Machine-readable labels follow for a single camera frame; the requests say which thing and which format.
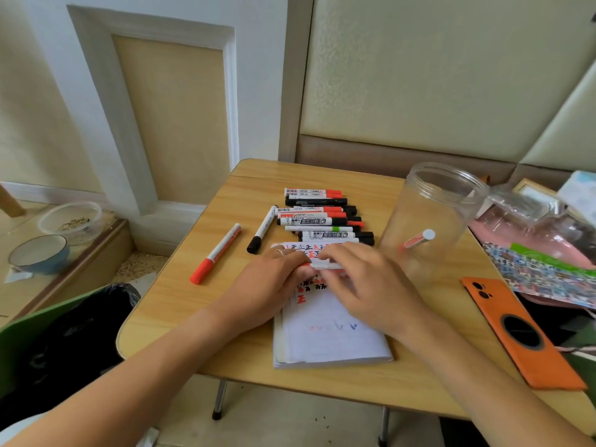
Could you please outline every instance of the orange phone case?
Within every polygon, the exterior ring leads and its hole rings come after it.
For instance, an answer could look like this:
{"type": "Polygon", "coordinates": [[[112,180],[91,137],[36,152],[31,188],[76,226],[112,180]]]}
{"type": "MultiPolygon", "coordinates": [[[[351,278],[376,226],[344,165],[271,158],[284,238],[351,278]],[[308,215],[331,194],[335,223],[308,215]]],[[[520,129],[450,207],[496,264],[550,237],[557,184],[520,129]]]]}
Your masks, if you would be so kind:
{"type": "Polygon", "coordinates": [[[487,278],[462,278],[461,282],[531,388],[587,389],[506,283],[487,278]]]}

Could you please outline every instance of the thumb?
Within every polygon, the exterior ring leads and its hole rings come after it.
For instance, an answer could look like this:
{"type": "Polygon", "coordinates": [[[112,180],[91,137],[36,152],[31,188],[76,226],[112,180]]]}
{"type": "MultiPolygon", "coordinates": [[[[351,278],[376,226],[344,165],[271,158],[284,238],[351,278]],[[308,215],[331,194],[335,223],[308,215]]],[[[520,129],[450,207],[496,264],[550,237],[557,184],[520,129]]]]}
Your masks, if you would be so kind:
{"type": "Polygon", "coordinates": [[[358,298],[354,292],[348,288],[337,273],[331,270],[319,270],[319,274],[325,280],[331,291],[335,294],[337,299],[346,307],[347,311],[352,314],[358,308],[358,298]]]}
{"type": "Polygon", "coordinates": [[[284,284],[281,286],[281,293],[289,294],[298,287],[298,284],[314,277],[315,274],[317,274],[317,270],[310,267],[310,263],[297,267],[290,273],[284,284]]]}

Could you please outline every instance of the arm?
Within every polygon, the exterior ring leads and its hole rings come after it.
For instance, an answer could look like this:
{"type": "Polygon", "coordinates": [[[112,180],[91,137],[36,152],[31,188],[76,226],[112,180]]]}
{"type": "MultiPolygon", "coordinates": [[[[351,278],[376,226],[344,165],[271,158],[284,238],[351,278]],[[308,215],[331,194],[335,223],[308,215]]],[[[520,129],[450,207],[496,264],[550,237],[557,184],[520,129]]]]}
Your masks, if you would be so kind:
{"type": "Polygon", "coordinates": [[[337,275],[321,271],[347,310],[422,359],[492,447],[594,447],[589,437],[430,310],[403,271],[376,250],[358,243],[334,244],[319,258],[333,258],[352,278],[355,292],[337,275]]]}
{"type": "Polygon", "coordinates": [[[215,302],[95,380],[7,447],[133,446],[200,365],[241,332],[271,319],[314,275],[298,251],[269,250],[215,302]]]}

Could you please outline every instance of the green strip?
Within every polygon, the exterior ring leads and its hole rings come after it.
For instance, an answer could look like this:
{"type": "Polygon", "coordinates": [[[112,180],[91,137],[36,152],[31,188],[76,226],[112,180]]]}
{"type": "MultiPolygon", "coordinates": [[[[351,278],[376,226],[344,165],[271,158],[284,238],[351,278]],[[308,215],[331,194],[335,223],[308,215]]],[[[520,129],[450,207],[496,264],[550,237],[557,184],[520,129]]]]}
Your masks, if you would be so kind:
{"type": "Polygon", "coordinates": [[[550,255],[543,254],[540,251],[536,251],[531,248],[526,248],[525,246],[520,245],[519,243],[512,243],[510,249],[512,251],[515,251],[516,253],[525,255],[526,257],[529,257],[530,259],[538,260],[539,262],[547,263],[548,265],[552,265],[552,266],[556,266],[557,268],[560,268],[560,269],[563,269],[566,271],[570,271],[571,273],[578,273],[578,274],[584,274],[587,276],[596,277],[596,270],[586,270],[585,268],[578,268],[578,267],[573,266],[569,263],[561,262],[560,260],[555,259],[554,257],[551,257],[550,255]]]}

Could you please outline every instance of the metal table leg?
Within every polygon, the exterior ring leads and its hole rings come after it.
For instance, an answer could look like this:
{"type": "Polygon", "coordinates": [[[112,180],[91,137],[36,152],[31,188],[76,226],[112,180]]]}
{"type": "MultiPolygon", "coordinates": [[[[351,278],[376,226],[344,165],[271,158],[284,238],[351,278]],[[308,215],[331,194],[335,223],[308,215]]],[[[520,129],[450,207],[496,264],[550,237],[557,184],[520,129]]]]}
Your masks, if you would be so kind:
{"type": "Polygon", "coordinates": [[[211,418],[213,420],[219,420],[222,418],[222,406],[224,405],[224,395],[225,395],[225,388],[228,385],[228,382],[226,380],[221,380],[219,382],[219,388],[218,388],[218,396],[215,399],[215,408],[213,408],[213,414],[211,415],[211,418]]]}
{"type": "Polygon", "coordinates": [[[389,407],[383,407],[383,423],[381,425],[381,434],[378,436],[378,447],[387,447],[389,438],[389,407]]]}

